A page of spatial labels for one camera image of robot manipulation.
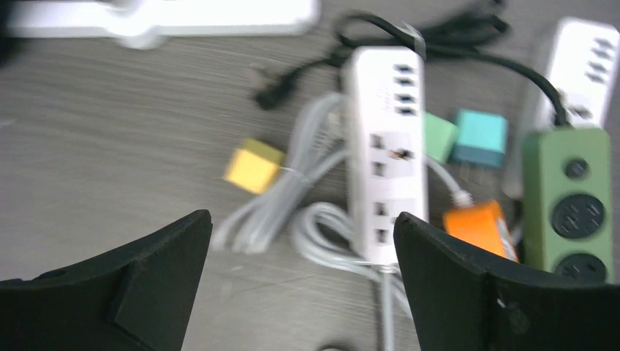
charger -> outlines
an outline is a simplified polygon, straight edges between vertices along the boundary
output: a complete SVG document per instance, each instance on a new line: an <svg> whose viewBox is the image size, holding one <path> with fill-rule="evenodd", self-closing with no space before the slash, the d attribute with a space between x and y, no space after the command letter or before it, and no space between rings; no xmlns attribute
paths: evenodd
<svg viewBox="0 0 620 351"><path fill-rule="evenodd" d="M435 161L446 163L457 135L458 127L454 124L432 113L424 115L425 151Z"/></svg>
<svg viewBox="0 0 620 351"><path fill-rule="evenodd" d="M457 239L518 262L502 208L495 200L448 211L444 228Z"/></svg>
<svg viewBox="0 0 620 351"><path fill-rule="evenodd" d="M506 155L506 118L493 113L460 110L455 120L458 134L451 162L501 168Z"/></svg>

gray cable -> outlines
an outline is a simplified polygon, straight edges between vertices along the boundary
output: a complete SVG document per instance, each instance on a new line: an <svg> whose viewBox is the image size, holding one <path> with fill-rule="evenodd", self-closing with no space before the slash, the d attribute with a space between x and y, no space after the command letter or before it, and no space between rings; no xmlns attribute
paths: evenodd
<svg viewBox="0 0 620 351"><path fill-rule="evenodd" d="M456 208L468 208L474 205L472 195L458 185L454 177L452 177L444 166L440 165L430 156L424 156L424 162L426 166L431 168L446 184L446 187L450 190L452 202Z"/></svg>
<svg viewBox="0 0 620 351"><path fill-rule="evenodd" d="M383 351L394 351L394 319L392 315L392 273L382 272L381 306L383 311Z"/></svg>
<svg viewBox="0 0 620 351"><path fill-rule="evenodd" d="M330 228L349 242L355 235L353 223L344 210L332 203L313 203L299 211L292 222L292 245L302 256L325 267L360 274L377 284L385 283L387 278L382 276L377 267L351 250L329 241L320 232L319 224ZM411 317L409 301L399 272L389 274L388 278L388 291L396 298L403 312ZM391 303L388 309L391 315Z"/></svg>
<svg viewBox="0 0 620 351"><path fill-rule="evenodd" d="M287 161L278 181L228 216L211 237L211 247L224 249L232 239L234 252L264 252L314 183L344 161L343 133L334 133L331 113L339 113L344 98L329 93L306 104L295 123Z"/></svg>

power strip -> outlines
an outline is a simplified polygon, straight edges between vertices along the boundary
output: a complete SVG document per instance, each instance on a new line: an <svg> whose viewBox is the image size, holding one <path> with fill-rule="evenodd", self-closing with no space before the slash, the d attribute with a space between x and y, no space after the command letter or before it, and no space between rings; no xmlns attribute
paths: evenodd
<svg viewBox="0 0 620 351"><path fill-rule="evenodd" d="M375 265L395 265L396 217L428 220L423 61L404 47L359 48L344 85L352 246Z"/></svg>
<svg viewBox="0 0 620 351"><path fill-rule="evenodd" d="M616 82L619 53L620 34L614 27L564 18L556 33L542 42L534 68L561 92L573 126L602 128ZM530 83L502 179L502 188L512 199L523 197L523 140L534 131L552 126L549 100Z"/></svg>
<svg viewBox="0 0 620 351"><path fill-rule="evenodd" d="M17 37L111 37L149 49L172 36L301 35L319 17L319 0L23 0L9 26Z"/></svg>

usb port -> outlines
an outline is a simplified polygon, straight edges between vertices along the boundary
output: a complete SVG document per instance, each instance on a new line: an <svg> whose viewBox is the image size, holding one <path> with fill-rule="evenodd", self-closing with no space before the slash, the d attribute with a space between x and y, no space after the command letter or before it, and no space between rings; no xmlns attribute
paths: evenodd
<svg viewBox="0 0 620 351"><path fill-rule="evenodd" d="M599 64L597 62L589 62L588 65L598 73L607 73L607 69L602 64Z"/></svg>
<svg viewBox="0 0 620 351"><path fill-rule="evenodd" d="M379 244L385 244L388 239L388 231L385 229L377 229L377 242Z"/></svg>
<svg viewBox="0 0 620 351"><path fill-rule="evenodd" d="M613 44L607 39L604 38L596 38L594 40L601 48L611 49L613 48Z"/></svg>
<svg viewBox="0 0 620 351"><path fill-rule="evenodd" d="M414 99L411 95L396 95L396 99L404 104L409 104L414 102Z"/></svg>
<svg viewBox="0 0 620 351"><path fill-rule="evenodd" d="M611 54L609 54L606 50L592 49L592 53L594 53L594 55L596 55L599 59L603 59L603 60L612 59Z"/></svg>
<svg viewBox="0 0 620 351"><path fill-rule="evenodd" d="M413 68L407 66L406 64L397 64L394 68L396 68L396 70L403 75L413 73Z"/></svg>
<svg viewBox="0 0 620 351"><path fill-rule="evenodd" d="M595 75L593 73L586 73L586 77L588 77L594 83L600 83L600 84L605 83L605 79L603 79L603 77L601 77L600 75Z"/></svg>
<svg viewBox="0 0 620 351"><path fill-rule="evenodd" d="M413 80L409 78L396 78L396 83L401 86L413 86Z"/></svg>
<svg viewBox="0 0 620 351"><path fill-rule="evenodd" d="M397 107L396 113L400 113L403 116L415 116L415 110L409 107Z"/></svg>

electrical outlet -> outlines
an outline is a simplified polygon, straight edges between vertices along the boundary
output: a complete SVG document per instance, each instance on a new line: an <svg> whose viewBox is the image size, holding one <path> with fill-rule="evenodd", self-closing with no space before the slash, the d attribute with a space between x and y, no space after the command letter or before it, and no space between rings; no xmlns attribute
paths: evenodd
<svg viewBox="0 0 620 351"><path fill-rule="evenodd" d="M415 199L375 201L373 204L375 241L379 245L393 245L393 232L396 218L401 212L415 212Z"/></svg>
<svg viewBox="0 0 620 351"><path fill-rule="evenodd" d="M414 174L413 145L407 133L372 134L370 160L372 175L377 178L394 179Z"/></svg>
<svg viewBox="0 0 620 351"><path fill-rule="evenodd" d="M620 53L620 34L613 26L578 18L564 18L539 46L534 69L549 79L560 94L575 127L603 128ZM535 131L553 128L554 111L548 98L528 83L519 126L502 179L506 195L523 197L522 144Z"/></svg>
<svg viewBox="0 0 620 351"><path fill-rule="evenodd" d="M352 247L375 265L394 265L396 217L406 211L428 220L423 61L408 48L364 47L343 77Z"/></svg>

